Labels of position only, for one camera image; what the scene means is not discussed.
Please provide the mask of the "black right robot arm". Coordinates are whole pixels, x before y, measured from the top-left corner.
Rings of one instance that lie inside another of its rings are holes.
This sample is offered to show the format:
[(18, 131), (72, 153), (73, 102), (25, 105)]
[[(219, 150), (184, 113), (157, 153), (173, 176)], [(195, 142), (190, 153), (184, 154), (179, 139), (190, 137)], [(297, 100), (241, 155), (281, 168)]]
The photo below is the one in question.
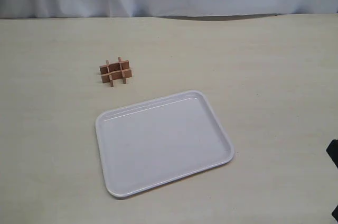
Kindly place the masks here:
[[(327, 154), (338, 168), (338, 140), (333, 139), (326, 149)], [(333, 218), (338, 221), (338, 206), (332, 212)]]

